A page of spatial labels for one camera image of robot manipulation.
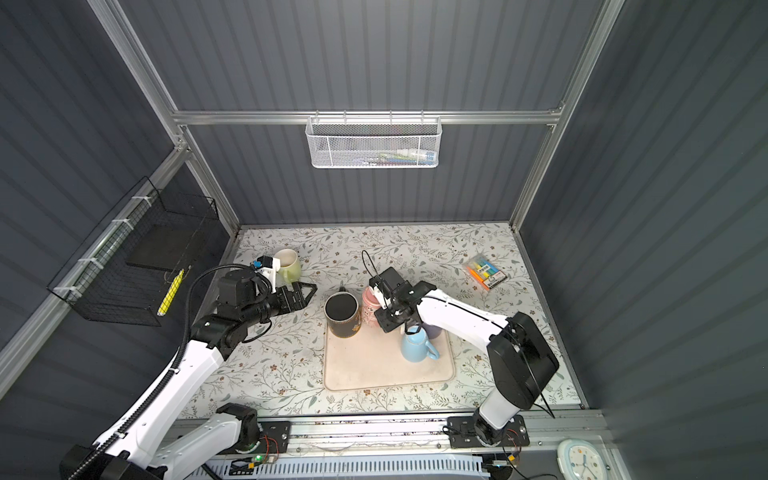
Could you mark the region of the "light blue mug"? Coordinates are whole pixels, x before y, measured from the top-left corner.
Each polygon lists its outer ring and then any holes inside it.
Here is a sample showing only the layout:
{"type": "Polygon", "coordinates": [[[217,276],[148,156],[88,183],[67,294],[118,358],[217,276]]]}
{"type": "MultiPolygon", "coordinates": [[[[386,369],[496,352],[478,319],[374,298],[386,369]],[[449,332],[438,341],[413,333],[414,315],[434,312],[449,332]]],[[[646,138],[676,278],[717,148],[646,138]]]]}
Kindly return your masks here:
{"type": "Polygon", "coordinates": [[[426,359],[438,360],[440,353],[422,329],[416,335],[403,335],[401,354],[409,362],[419,363],[426,359]]]}

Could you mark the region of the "light green mug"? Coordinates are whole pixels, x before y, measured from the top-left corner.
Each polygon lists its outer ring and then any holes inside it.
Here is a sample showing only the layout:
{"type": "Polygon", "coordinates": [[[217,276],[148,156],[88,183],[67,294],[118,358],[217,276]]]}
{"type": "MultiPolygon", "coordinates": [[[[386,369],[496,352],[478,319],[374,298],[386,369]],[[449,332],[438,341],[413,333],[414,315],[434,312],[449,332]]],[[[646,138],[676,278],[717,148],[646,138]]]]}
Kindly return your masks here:
{"type": "Polygon", "coordinates": [[[301,279],[301,264],[298,253],[295,250],[280,250],[273,255],[273,258],[280,264],[278,274],[282,277],[286,285],[291,285],[301,279]]]}

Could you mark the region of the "pink patterned mug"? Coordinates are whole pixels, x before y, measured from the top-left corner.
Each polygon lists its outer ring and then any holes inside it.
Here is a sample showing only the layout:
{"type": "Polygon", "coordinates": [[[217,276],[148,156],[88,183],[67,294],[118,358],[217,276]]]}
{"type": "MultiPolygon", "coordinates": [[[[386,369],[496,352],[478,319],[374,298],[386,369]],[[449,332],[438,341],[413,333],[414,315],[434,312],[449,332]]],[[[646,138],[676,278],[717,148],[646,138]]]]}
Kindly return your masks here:
{"type": "Polygon", "coordinates": [[[376,298],[373,289],[370,286],[366,287],[362,293],[362,321],[371,328],[379,328],[375,312],[380,308],[381,305],[376,298]]]}

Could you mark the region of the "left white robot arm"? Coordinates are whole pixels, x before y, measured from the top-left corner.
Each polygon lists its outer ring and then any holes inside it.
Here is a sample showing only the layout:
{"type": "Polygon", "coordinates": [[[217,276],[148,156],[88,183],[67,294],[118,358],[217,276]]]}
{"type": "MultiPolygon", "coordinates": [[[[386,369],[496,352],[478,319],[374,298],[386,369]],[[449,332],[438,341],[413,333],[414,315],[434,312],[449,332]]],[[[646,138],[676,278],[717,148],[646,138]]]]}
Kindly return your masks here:
{"type": "Polygon", "coordinates": [[[316,285],[277,287],[264,265],[226,264],[218,309],[200,319],[185,313],[182,343],[168,366],[139,399],[89,446],[73,446],[61,460],[63,479],[183,479],[226,450],[251,454],[280,445],[263,433],[251,407],[227,403],[203,425],[161,444],[205,380],[248,342],[248,330],[306,308],[316,285]]]}

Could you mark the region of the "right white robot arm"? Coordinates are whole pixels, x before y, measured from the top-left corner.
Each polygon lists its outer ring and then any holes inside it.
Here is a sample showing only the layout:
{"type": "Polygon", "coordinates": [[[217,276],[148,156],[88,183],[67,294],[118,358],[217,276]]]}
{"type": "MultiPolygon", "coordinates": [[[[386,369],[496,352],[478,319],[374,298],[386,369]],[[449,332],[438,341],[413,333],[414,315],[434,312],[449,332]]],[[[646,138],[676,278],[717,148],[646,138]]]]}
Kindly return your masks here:
{"type": "Polygon", "coordinates": [[[438,327],[484,353],[491,367],[493,388],[476,409],[474,433],[490,445],[520,412],[543,397],[560,368],[544,335],[527,314],[494,314],[461,302],[435,285],[411,284],[392,267],[369,279],[380,304],[375,318],[389,333],[400,326],[438,327]]]}

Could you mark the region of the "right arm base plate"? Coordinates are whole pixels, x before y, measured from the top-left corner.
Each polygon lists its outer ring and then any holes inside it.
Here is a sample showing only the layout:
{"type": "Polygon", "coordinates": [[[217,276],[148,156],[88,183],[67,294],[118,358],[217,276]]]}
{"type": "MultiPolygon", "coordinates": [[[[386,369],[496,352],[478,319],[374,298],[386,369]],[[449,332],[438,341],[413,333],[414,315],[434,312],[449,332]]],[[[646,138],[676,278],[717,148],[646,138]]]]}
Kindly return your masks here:
{"type": "Polygon", "coordinates": [[[450,416],[442,427],[454,449],[504,447],[522,448],[530,445],[524,418],[515,415],[501,429],[493,429],[475,412],[471,416],[450,416]]]}

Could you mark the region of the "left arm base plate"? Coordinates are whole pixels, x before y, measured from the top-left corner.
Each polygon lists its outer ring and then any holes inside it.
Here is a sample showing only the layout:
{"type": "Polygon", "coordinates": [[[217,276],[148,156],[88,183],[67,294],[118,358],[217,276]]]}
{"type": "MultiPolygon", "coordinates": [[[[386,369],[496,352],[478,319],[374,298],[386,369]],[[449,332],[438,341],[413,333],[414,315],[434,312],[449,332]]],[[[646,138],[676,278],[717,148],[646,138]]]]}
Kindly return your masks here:
{"type": "Polygon", "coordinates": [[[288,421],[250,422],[234,449],[247,455],[282,455],[288,449],[290,430],[288,421]]]}

